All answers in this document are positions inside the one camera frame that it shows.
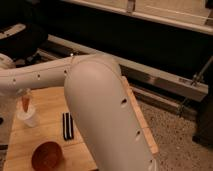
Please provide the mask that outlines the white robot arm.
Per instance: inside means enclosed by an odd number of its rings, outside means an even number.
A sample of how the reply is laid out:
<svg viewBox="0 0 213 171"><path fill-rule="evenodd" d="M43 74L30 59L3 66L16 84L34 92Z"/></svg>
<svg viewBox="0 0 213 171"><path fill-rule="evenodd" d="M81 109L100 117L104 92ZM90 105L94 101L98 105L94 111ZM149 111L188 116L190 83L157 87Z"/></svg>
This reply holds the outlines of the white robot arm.
<svg viewBox="0 0 213 171"><path fill-rule="evenodd" d="M58 86L99 171L158 171L113 57L80 55L0 70L3 92Z"/></svg>

